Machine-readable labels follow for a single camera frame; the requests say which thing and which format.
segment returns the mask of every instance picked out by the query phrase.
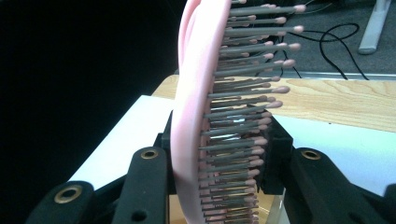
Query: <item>white paper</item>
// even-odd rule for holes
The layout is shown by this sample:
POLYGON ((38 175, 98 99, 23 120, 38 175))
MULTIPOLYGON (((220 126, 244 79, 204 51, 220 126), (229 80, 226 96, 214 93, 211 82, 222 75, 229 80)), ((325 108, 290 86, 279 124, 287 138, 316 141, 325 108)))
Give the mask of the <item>white paper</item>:
MULTIPOLYGON (((163 132, 172 108, 173 100, 141 96, 70 180, 88 181, 99 189, 125 175, 134 153, 152 146, 163 132)), ((295 147, 327 154, 352 183, 379 195, 396 183, 396 133, 275 117, 295 147)))
POLYGON ((325 153, 353 184, 384 195, 396 183, 396 133, 275 116, 294 147, 325 153))
POLYGON ((99 189, 126 175, 134 153, 154 144, 172 109, 173 100, 141 96, 70 180, 99 189))

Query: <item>pink hairbrush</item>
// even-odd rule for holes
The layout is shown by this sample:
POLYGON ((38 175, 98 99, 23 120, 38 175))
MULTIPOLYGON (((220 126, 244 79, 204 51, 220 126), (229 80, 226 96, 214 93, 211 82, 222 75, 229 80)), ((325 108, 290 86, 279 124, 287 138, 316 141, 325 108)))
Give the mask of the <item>pink hairbrush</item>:
POLYGON ((284 23, 256 15, 304 11, 304 6, 232 8, 242 0, 191 0, 180 24, 180 76, 172 118, 171 154, 177 195, 188 223, 255 223, 253 179, 263 164, 266 140, 258 133, 271 122, 268 108, 288 87, 271 88, 279 77, 234 81, 233 76, 293 66, 293 60, 266 63, 266 51, 298 49, 298 44, 262 40, 299 33, 303 27, 247 27, 284 23))

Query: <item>cable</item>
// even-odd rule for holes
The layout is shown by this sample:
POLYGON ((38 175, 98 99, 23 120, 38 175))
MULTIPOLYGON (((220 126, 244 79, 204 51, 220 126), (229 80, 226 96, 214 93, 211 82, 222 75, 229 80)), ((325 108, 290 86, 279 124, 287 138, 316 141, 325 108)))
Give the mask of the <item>cable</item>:
MULTIPOLYGON (((283 51, 283 55, 285 55, 285 59, 287 60, 289 57, 288 57, 288 54, 286 53, 286 51, 285 50, 282 50, 283 51)), ((293 66, 292 67, 293 68, 293 70, 297 73, 297 76, 299 77, 299 78, 302 78, 301 77, 301 75, 300 75, 300 73, 297 71, 297 69, 293 66)))
MULTIPOLYGON (((308 2, 306 2, 304 5, 308 6, 309 4, 316 2, 317 0, 310 0, 308 2)), ((332 6, 332 3, 326 5, 325 7, 321 7, 319 9, 313 10, 313 11, 307 11, 307 12, 302 12, 302 13, 297 13, 298 15, 305 15, 305 14, 311 14, 311 13, 315 13, 315 12, 320 12, 321 10, 324 10, 328 7, 332 6)))
POLYGON ((311 41, 319 42, 319 49, 320 49, 320 53, 321 53, 322 57, 326 60, 326 62, 327 62, 328 64, 330 64, 332 67, 334 67, 334 68, 341 74, 341 76, 342 76, 345 80, 348 80, 348 78, 347 78, 347 76, 345 75, 345 73, 344 73, 335 63, 333 63, 333 62, 326 56, 326 54, 325 54, 325 52, 324 52, 324 50, 323 50, 323 43, 339 41, 339 42, 346 48, 346 51, 348 52, 349 57, 351 58, 351 60, 352 60, 352 62, 354 63, 355 67, 356 67, 356 68, 358 69, 358 71, 361 73, 361 76, 362 76, 364 79, 369 80, 369 78, 368 78, 366 75, 364 75, 364 73, 361 71, 361 69, 359 68, 358 64, 357 64, 356 61, 355 61, 355 58, 353 57, 353 55, 352 55, 352 53, 350 52, 349 48, 347 47, 346 43, 343 41, 343 39, 349 38, 349 37, 353 36, 354 34, 356 34, 356 33, 359 31, 359 29, 360 29, 360 27, 359 27, 359 25, 356 24, 356 23, 342 23, 342 24, 335 25, 334 27, 330 28, 330 29, 327 30, 326 32, 321 32, 321 31, 305 31, 306 33, 317 33, 317 34, 322 34, 322 36, 321 36, 320 39, 315 39, 315 38, 311 38, 311 37, 308 37, 308 36, 297 35, 297 34, 291 34, 291 35, 296 35, 296 36, 299 36, 300 38, 304 38, 304 39, 308 39, 308 40, 311 40, 311 41), (334 34, 331 34, 331 33, 330 33, 330 32, 331 32, 332 30, 334 30, 334 29, 337 29, 337 28, 342 27, 342 26, 348 26, 348 25, 355 26, 355 28, 356 28, 356 30, 355 30, 354 32, 352 32, 351 34, 349 34, 349 35, 346 35, 346 36, 343 36, 343 37, 338 37, 337 35, 334 35, 334 34), (333 39, 325 40, 324 38, 326 37, 326 35, 332 36, 333 39))

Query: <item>wooden table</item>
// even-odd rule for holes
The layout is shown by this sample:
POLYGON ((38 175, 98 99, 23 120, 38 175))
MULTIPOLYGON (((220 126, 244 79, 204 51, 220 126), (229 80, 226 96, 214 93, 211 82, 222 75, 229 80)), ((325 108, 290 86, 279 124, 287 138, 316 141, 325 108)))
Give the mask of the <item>wooden table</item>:
MULTIPOLYGON (((152 95, 174 99, 177 81, 177 75, 168 77, 152 95)), ((396 82, 285 78, 273 83, 282 85, 291 91, 276 96, 284 105, 271 110, 273 114, 396 133, 396 82)), ((170 200, 171 223, 186 223, 177 197, 170 200)), ((273 197, 260 195, 259 200, 264 223, 273 197)))

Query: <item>dark background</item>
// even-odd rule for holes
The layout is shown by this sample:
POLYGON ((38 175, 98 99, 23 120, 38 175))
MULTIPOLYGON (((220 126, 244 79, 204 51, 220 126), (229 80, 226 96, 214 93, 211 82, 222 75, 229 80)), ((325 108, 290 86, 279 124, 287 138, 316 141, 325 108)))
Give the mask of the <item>dark background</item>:
POLYGON ((0 1, 1 223, 23 222, 138 96, 173 74, 183 7, 0 1))

